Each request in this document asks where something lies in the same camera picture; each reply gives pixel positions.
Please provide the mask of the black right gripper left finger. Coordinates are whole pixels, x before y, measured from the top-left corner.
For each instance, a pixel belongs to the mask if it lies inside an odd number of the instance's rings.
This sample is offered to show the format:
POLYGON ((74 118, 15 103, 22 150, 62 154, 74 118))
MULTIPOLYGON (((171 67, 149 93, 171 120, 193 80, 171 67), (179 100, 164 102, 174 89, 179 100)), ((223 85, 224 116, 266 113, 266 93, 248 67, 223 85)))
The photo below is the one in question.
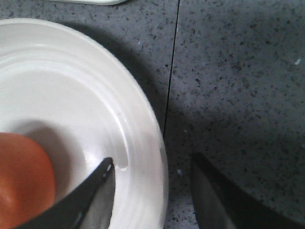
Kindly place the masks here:
POLYGON ((114 203, 114 165, 110 157, 69 195, 20 229, 107 229, 114 203))

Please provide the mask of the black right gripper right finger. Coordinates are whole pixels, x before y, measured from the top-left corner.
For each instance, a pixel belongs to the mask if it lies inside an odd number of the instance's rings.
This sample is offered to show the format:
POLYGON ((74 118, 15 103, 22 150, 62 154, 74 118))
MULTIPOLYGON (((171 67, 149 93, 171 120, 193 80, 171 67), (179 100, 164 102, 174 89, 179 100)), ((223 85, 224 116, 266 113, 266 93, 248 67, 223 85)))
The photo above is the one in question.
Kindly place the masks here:
POLYGON ((201 229, 303 229, 231 182, 201 153, 193 153, 191 195, 201 229))

